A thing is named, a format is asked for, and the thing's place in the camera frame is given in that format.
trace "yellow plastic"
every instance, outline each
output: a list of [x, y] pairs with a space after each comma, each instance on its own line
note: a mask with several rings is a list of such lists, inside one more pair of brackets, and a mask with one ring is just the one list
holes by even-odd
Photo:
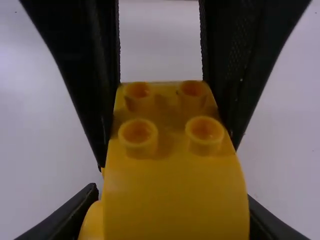
[[104, 240], [103, 203], [93, 203], [83, 220], [78, 240]]
[[178, 84], [177, 94], [181, 117], [190, 118], [201, 115], [210, 89], [204, 81], [182, 81]]
[[212, 117], [196, 116], [186, 123], [185, 134], [189, 137], [190, 152], [198, 156], [209, 157], [219, 151], [225, 130]]
[[[141, 102], [130, 108], [127, 85], [117, 90], [100, 206], [102, 239], [249, 239], [244, 176], [213, 95], [201, 82], [191, 97], [183, 84], [149, 83], [147, 98], [153, 100], [144, 103], [145, 111]], [[152, 127], [128, 144], [135, 131], [126, 127], [136, 121]], [[101, 224], [92, 214], [90, 221]]]
[[123, 88], [124, 102], [127, 109], [134, 113], [149, 111], [154, 105], [154, 93], [147, 82], [134, 82]]
[[135, 118], [122, 124], [118, 138], [129, 158], [152, 158], [158, 147], [156, 125], [143, 118]]

